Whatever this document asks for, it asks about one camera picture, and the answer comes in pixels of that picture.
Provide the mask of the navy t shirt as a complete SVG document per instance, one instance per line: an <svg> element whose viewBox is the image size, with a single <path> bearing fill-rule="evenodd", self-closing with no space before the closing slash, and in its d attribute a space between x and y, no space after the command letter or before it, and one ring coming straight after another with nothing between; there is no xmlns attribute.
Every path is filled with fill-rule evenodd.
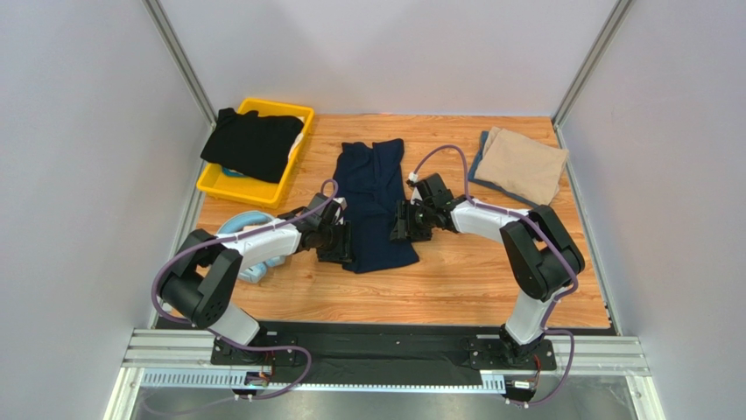
<svg viewBox="0 0 746 420"><path fill-rule="evenodd" d="M373 143L343 143L333 179L347 202L352 262L342 268L355 274L412 265L419 256L409 241L391 241L397 203L405 198L400 138Z"/></svg>

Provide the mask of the light blue headphones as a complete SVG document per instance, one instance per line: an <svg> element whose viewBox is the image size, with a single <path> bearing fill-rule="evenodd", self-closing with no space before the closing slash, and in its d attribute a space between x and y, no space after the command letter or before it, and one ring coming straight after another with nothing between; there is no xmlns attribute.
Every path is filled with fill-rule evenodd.
<svg viewBox="0 0 746 420"><path fill-rule="evenodd" d="M250 228L268 223L273 219L274 217L272 215L256 210L240 213L224 222L217 230L217 234L227 235L240 233L249 230ZM286 257L284 255L272 257L271 259L243 270L238 278L244 282L256 284L267 275L270 268L276 268L283 265L285 261Z"/></svg>

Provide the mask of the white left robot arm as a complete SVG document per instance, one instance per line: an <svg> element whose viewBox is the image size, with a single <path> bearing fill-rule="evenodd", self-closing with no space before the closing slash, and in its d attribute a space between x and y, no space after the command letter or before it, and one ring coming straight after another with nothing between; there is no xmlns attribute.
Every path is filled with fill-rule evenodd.
<svg viewBox="0 0 746 420"><path fill-rule="evenodd" d="M314 250L320 261L352 258L348 220L274 219L250 231L212 235L191 232L156 274L151 301L163 318L210 331L233 347L253 350L261 326L232 304L238 277L275 257Z"/></svg>

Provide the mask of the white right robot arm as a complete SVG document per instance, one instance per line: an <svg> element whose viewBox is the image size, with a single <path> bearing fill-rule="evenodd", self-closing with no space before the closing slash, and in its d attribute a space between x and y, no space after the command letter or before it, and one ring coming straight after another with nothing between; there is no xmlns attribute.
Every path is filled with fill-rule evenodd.
<svg viewBox="0 0 746 420"><path fill-rule="evenodd" d="M429 241L435 228L503 245L520 289L503 325L503 340L512 347L533 345L545 335L555 306L578 289L578 275L586 266L578 246L549 206L510 209L466 195L440 201L401 200L390 240Z"/></svg>

